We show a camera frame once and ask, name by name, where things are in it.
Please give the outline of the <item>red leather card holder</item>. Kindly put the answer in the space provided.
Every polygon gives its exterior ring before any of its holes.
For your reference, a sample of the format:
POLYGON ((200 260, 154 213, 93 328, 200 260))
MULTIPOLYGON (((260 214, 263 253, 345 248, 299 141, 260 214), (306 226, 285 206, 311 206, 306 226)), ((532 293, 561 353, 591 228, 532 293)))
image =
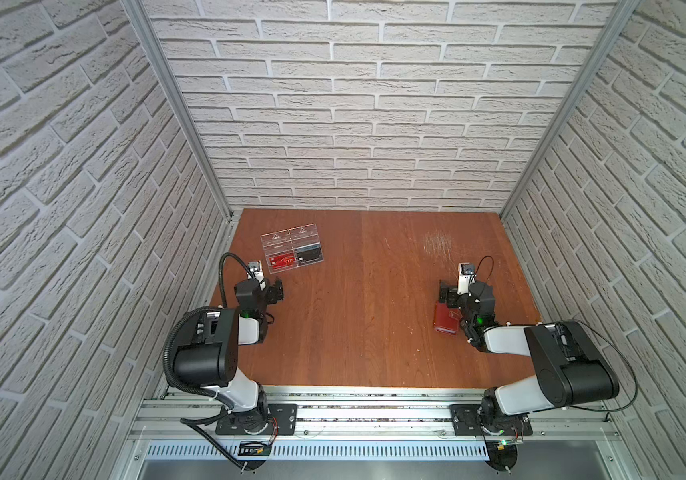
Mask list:
POLYGON ((461 311, 449 307, 446 303, 437 302, 434 309, 433 328, 436 332, 455 335, 462 320, 461 311))

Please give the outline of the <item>clear acrylic card organizer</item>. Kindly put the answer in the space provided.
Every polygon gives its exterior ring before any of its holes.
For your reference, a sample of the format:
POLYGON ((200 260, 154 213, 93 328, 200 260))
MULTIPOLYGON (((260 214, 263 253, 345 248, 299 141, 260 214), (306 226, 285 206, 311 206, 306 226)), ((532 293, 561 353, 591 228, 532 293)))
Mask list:
POLYGON ((269 263, 269 258, 271 256, 288 252, 292 252, 295 255, 295 250, 299 247, 315 243, 321 244, 316 224, 307 224, 303 226, 294 227, 291 229, 267 233, 262 235, 260 237, 260 240, 267 261, 268 270, 272 274, 293 270, 296 268, 313 264, 298 265, 296 259, 295 265, 290 268, 273 269, 269 263))

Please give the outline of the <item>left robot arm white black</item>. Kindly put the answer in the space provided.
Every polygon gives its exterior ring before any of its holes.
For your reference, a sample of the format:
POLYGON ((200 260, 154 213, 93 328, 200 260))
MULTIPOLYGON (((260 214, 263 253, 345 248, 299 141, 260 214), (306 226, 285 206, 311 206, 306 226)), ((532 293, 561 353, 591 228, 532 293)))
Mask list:
POLYGON ((235 287, 237 306, 200 307, 170 330, 162 364, 168 384, 219 401, 226 418, 249 435, 274 426, 265 390, 238 368, 239 348, 265 341, 274 317, 267 312, 284 298, 280 279, 246 279, 235 287))

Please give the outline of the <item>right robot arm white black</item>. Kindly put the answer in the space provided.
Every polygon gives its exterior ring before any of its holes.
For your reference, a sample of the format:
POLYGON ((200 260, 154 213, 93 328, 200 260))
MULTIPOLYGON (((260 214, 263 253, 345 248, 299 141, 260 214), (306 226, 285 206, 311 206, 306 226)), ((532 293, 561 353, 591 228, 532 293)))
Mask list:
POLYGON ((534 412, 615 398, 617 375, 576 321, 500 324, 493 290, 483 282, 439 283, 435 318, 446 318, 482 353, 531 360, 534 374, 485 391, 475 421, 490 435, 525 432, 534 412))

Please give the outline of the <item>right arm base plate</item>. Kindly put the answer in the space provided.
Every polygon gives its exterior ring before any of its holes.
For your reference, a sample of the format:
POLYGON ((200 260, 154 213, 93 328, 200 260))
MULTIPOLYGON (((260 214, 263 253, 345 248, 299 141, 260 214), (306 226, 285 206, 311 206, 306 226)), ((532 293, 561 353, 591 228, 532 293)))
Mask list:
POLYGON ((509 416, 481 404, 453 404, 450 419, 456 436, 511 436, 533 434, 529 417, 525 414, 509 416))

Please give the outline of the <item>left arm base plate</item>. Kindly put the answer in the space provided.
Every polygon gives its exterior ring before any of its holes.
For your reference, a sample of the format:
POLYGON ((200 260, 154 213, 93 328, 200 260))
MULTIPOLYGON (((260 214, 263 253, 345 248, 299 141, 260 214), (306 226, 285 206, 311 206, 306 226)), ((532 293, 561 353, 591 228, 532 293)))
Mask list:
POLYGON ((297 415, 297 404, 271 403, 224 417, 217 422, 215 432, 219 436, 292 436, 297 415))

